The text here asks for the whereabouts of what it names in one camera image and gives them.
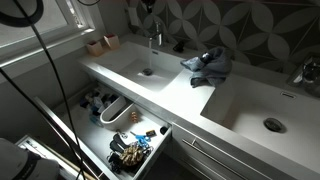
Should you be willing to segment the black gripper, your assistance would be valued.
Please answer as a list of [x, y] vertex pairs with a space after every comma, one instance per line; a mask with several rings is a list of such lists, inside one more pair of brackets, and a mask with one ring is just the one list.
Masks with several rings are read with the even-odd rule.
[[145, 4], [147, 12], [151, 13], [153, 9], [153, 5], [155, 4], [156, 0], [141, 0], [141, 1]]

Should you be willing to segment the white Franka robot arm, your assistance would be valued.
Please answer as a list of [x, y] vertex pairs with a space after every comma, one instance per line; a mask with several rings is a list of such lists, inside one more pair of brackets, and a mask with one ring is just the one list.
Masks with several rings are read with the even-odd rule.
[[[52, 65], [54, 73], [56, 75], [57, 81], [61, 88], [63, 98], [65, 99], [65, 91], [61, 83], [59, 74], [57, 72], [56, 66], [52, 60], [51, 55], [49, 54], [47, 47], [45, 46], [38, 30], [35, 27], [35, 24], [42, 18], [44, 12], [44, 5], [42, 0], [1, 0], [1, 3], [4, 6], [1, 9], [0, 21], [2, 24], [11, 26], [11, 27], [31, 27], [38, 38], [39, 43], [42, 46], [42, 49], [47, 55], [49, 62]], [[80, 151], [80, 144], [77, 141], [78, 137], [75, 130], [72, 130], [77, 149], [74, 149], [70, 144], [69, 137], [67, 137], [65, 132], [62, 132], [61, 127], [56, 124], [56, 122], [46, 113], [44, 110], [41, 110], [40, 107], [28, 96], [26, 95], [9, 77], [9, 75], [0, 68], [2, 76], [34, 107], [40, 114], [47, 120], [48, 124], [52, 126], [54, 130], [61, 135], [62, 139], [66, 141], [67, 145], [71, 149], [72, 153], [75, 155], [79, 162], [79, 172], [78, 175], [85, 177], [83, 172], [83, 158], [82, 155], [77, 155], [77, 152]], [[69, 111], [69, 105], [65, 99], [65, 105], [67, 111]], [[49, 178], [58, 177], [58, 163], [54, 160], [45, 160], [41, 157], [32, 154], [29, 151], [22, 150], [16, 145], [13, 145], [5, 139], [1, 140], [1, 173], [11, 180], [29, 180], [31, 178], [37, 178], [41, 175], [45, 175]]]

